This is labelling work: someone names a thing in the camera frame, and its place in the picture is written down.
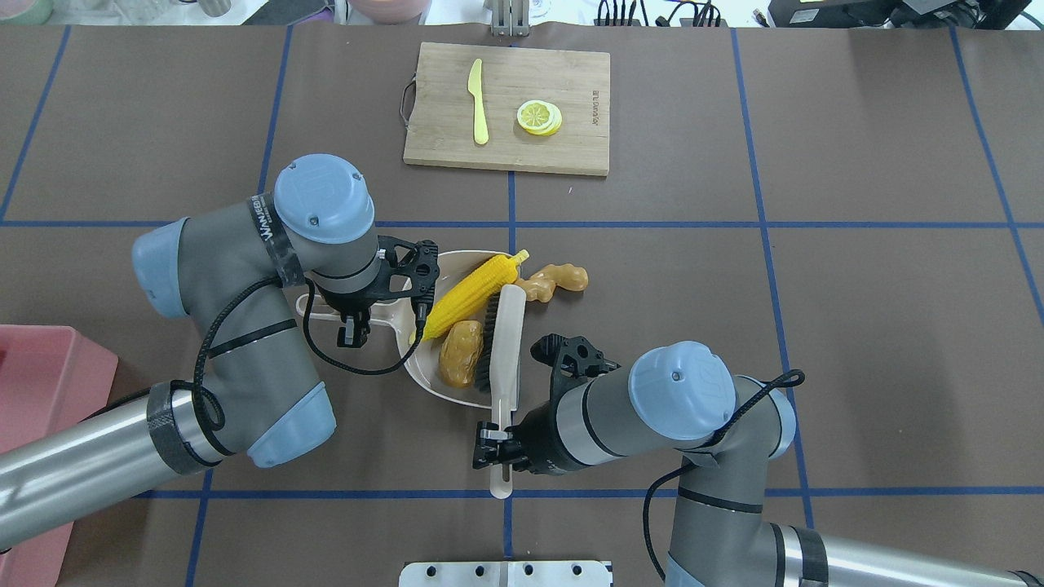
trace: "black box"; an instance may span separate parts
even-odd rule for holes
[[[880,26],[902,0],[772,0],[768,14],[779,27],[854,28]]]

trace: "yellow corn cob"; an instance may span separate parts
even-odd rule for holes
[[[490,296],[500,291],[504,285],[515,283],[519,278],[519,265],[528,258],[529,253],[525,250],[514,257],[496,255],[471,272],[435,302],[421,339],[437,338],[449,332],[454,324],[482,309]]]

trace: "ginger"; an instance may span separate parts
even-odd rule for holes
[[[465,320],[454,324],[438,351],[438,376],[452,388],[470,388],[482,352],[482,323]]]
[[[572,263],[547,265],[529,276],[529,279],[516,281],[515,285],[525,289],[525,299],[527,302],[540,300],[546,304],[554,296],[555,287],[562,287],[570,291],[584,291],[587,289],[587,269],[577,267]]]

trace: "pink bin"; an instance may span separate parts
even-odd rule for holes
[[[105,405],[116,361],[68,326],[0,325],[0,453]],[[68,523],[0,555],[0,587],[53,587],[71,532]]]

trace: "blue joint cap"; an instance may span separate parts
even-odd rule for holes
[[[664,581],[663,587],[707,587],[697,581],[695,577],[689,574],[689,571],[682,568],[682,565],[678,564],[674,557],[671,557],[669,554],[667,555],[667,568],[664,574],[667,578]]]
[[[319,381],[261,435],[246,454],[262,469],[282,465],[325,443],[336,427],[326,383]]]
[[[640,356],[631,368],[627,391],[642,422],[677,441],[712,433],[736,409],[729,369],[705,345],[692,341]]]
[[[780,390],[768,392],[768,397],[776,405],[776,412],[780,415],[780,444],[776,450],[768,455],[768,460],[778,459],[790,448],[793,436],[798,432],[798,415],[793,412],[793,405],[786,399],[786,395]]]
[[[374,201],[354,165],[325,154],[295,159],[276,180],[276,211],[293,232],[324,244],[343,244],[374,224]]]
[[[130,250],[138,284],[156,311],[165,318],[189,315],[177,280],[177,248],[185,220],[188,217],[139,236]]]

